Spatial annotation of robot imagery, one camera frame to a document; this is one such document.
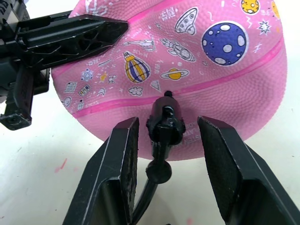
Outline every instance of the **pink basketball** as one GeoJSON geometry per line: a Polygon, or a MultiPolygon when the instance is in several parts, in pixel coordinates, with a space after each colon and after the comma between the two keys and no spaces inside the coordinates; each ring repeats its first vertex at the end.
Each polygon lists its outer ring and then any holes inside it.
{"type": "Polygon", "coordinates": [[[82,14],[129,22],[105,54],[52,69],[66,109],[101,140],[118,122],[138,116],[138,155],[152,158],[146,120],[167,90],[187,127],[169,160],[203,157],[199,115],[222,120],[247,139],[280,105],[287,62],[273,1],[80,0],[71,16],[82,14]]]}

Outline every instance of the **pink seam line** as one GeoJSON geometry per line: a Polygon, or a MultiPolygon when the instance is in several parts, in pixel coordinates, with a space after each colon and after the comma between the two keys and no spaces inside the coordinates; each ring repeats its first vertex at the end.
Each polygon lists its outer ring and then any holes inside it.
{"type": "MultiPolygon", "coordinates": [[[[174,91],[174,93],[177,96],[181,96],[188,92],[198,91],[198,90],[206,89],[206,88],[209,88],[212,86],[216,86],[221,83],[225,83],[225,82],[231,81],[233,79],[239,78],[243,75],[246,75],[248,73],[251,73],[251,72],[259,69],[266,63],[270,62],[273,58],[275,58],[275,56],[277,56],[279,54],[280,50],[282,49],[283,44],[284,44],[283,37],[281,37],[279,42],[267,54],[265,54],[263,57],[261,57],[255,63],[251,64],[250,66],[246,67],[245,69],[243,69],[239,72],[236,72],[234,74],[231,74],[226,77],[222,77],[222,78],[219,78],[219,79],[216,79],[213,81],[208,81],[208,82],[204,82],[201,84],[190,86],[188,88],[176,90],[176,91],[174,91]]],[[[80,111],[73,113],[72,115],[76,119],[78,119],[78,118],[80,118],[82,116],[86,116],[88,114],[97,113],[100,111],[106,111],[106,110],[110,110],[110,109],[114,109],[114,108],[118,108],[118,107],[148,105],[148,104],[152,104],[159,97],[160,96],[140,98],[140,99],[137,99],[137,98],[136,99],[116,99],[116,100],[112,100],[112,101],[108,101],[108,102],[103,102],[98,105],[91,106],[89,108],[82,109],[80,111]]]]}
{"type": "MultiPolygon", "coordinates": [[[[174,5],[176,3],[180,3],[182,1],[183,0],[162,0],[160,3],[148,8],[148,9],[138,13],[137,15],[131,17],[130,19],[128,19],[128,23],[132,24],[132,23],[139,21],[139,20],[143,19],[144,17],[146,17],[147,14],[155,13],[157,11],[162,11],[166,7],[172,6],[172,5],[174,5]]],[[[60,76],[61,74],[65,73],[67,70],[69,70],[76,63],[77,62],[70,63],[70,64],[67,64],[64,66],[60,66],[59,70],[55,74],[52,74],[52,78],[56,79],[58,76],[60,76]]]]}
{"type": "Polygon", "coordinates": [[[128,20],[128,23],[134,23],[136,21],[139,21],[141,19],[143,19],[144,17],[146,17],[148,14],[152,14],[152,13],[156,13],[158,11],[163,11],[165,10],[165,8],[169,7],[169,6],[173,6],[174,4],[180,3],[183,0],[163,0],[160,3],[138,13],[137,15],[131,17],[128,20]]]}

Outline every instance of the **white table surface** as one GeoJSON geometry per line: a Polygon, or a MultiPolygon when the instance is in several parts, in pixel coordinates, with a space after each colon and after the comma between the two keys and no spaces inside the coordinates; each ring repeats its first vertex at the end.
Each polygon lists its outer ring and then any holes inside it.
{"type": "MultiPolygon", "coordinates": [[[[274,118],[246,143],[266,160],[300,208],[300,4],[276,3],[289,62],[286,93],[274,118]]],[[[27,7],[34,18],[71,10],[75,4],[30,0],[27,7]]],[[[61,225],[87,161],[103,143],[64,109],[52,85],[48,93],[34,97],[32,117],[26,129],[9,131],[0,125],[0,225],[61,225]]],[[[138,160],[136,199],[148,163],[138,160]]],[[[171,180],[158,187],[139,225],[224,224],[204,158],[171,166],[171,180]]]]}

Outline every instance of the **black cable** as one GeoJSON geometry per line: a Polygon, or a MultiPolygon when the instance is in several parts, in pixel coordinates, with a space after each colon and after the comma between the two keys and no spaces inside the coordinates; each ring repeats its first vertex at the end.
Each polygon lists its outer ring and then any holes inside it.
{"type": "Polygon", "coordinates": [[[142,215],[147,210],[157,187],[158,184],[155,184],[152,181],[147,180],[144,190],[142,191],[142,195],[133,212],[132,225],[136,225],[139,222],[139,220],[142,218],[142,215]]]}

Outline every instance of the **blue planet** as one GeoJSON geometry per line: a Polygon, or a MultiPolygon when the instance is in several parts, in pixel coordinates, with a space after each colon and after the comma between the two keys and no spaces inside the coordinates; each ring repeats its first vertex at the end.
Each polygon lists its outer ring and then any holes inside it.
{"type": "Polygon", "coordinates": [[[238,62],[246,53],[247,35],[242,26],[220,22],[208,28],[202,38],[202,47],[211,61],[229,66],[238,62]]]}

